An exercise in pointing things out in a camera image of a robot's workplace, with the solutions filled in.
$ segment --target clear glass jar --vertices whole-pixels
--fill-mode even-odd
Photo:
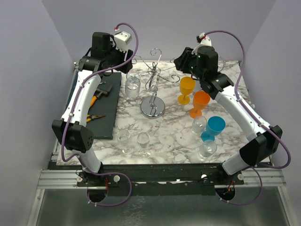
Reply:
[[[139,96],[140,92],[140,76],[137,73],[129,72],[127,74],[127,81],[126,81],[126,95],[129,98],[135,98]]]

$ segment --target clear wine glass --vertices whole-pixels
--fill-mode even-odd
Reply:
[[[147,149],[150,144],[150,137],[147,133],[139,133],[137,137],[137,143],[140,146],[138,156],[142,159],[148,159],[151,155],[151,151]]]

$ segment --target drinking glass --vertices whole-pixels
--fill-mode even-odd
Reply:
[[[193,107],[189,111],[189,115],[191,118],[195,118],[198,115],[202,115],[202,110],[208,105],[210,101],[210,96],[204,91],[198,91],[195,93],[193,98]]]
[[[126,81],[126,95],[129,98],[135,98],[139,96],[140,92],[140,76],[137,73],[129,72],[127,74],[127,81]]]
[[[180,81],[180,92],[182,95],[178,97],[178,101],[182,105],[187,105],[190,102],[189,94],[192,93],[196,82],[191,77],[183,77]]]
[[[147,150],[150,143],[150,137],[147,133],[139,133],[137,137],[137,143],[140,146],[138,156],[142,159],[148,159],[151,155],[151,151]]]
[[[201,87],[201,83],[196,82],[196,86],[194,87],[192,94],[195,95],[196,92],[198,92],[198,91],[202,91],[202,87]]]
[[[200,135],[206,128],[207,119],[204,116],[197,116],[193,119],[191,132],[194,135]]]
[[[207,159],[211,155],[213,155],[217,150],[217,145],[213,140],[206,140],[202,143],[201,147],[199,148],[198,155],[201,159]]]
[[[215,136],[219,135],[226,127],[226,122],[219,116],[213,116],[208,120],[206,131],[202,133],[203,141],[215,140]]]
[[[127,129],[121,129],[117,133],[117,140],[124,154],[131,154],[135,148],[133,144],[130,144],[130,137],[131,134]]]

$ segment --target orange wine glass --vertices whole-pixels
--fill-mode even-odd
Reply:
[[[209,94],[204,91],[196,92],[192,102],[194,108],[189,111],[190,117],[194,119],[198,115],[202,115],[202,110],[208,105],[209,101]]]

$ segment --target white connector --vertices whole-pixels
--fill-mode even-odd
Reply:
[[[114,40],[116,42],[117,50],[119,50],[120,52],[127,52],[127,50],[128,50],[127,45],[132,40],[132,36],[130,33],[127,33],[127,32],[119,32],[114,35]]]
[[[205,33],[201,33],[199,35],[199,38],[203,38],[205,35]],[[200,48],[201,46],[212,46],[211,44],[211,39],[209,38],[209,36],[207,35],[194,49],[193,51],[191,52],[192,55],[196,55],[197,52],[198,52],[198,48]]]

